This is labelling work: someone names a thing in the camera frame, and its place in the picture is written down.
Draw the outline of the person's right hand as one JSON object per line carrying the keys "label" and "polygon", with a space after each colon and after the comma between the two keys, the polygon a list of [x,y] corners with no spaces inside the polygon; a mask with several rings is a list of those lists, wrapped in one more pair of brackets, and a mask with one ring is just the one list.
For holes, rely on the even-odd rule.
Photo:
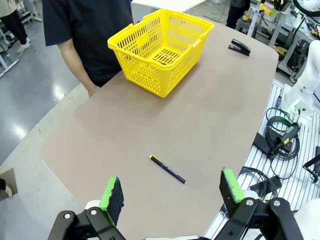
{"label": "person's right hand", "polygon": [[88,96],[91,98],[99,89],[99,86],[96,86],[95,84],[91,83],[88,86],[85,87],[87,92],[88,92]]}

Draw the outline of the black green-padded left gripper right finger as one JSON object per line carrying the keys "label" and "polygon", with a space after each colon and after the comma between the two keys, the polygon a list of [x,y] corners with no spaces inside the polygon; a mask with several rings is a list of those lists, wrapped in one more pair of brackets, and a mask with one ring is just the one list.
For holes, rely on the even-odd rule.
{"label": "black green-padded left gripper right finger", "polygon": [[303,239],[287,200],[245,197],[231,169],[221,170],[219,190],[229,219],[217,240],[241,240],[249,229],[258,229],[266,240]]}

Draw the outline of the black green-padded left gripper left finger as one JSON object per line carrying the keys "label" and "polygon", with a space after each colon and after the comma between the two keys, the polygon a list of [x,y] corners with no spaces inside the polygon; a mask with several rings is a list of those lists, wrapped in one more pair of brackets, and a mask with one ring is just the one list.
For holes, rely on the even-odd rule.
{"label": "black green-padded left gripper left finger", "polygon": [[49,240],[124,240],[117,223],[124,206],[120,179],[113,176],[98,203],[75,214],[61,211],[52,226]]}

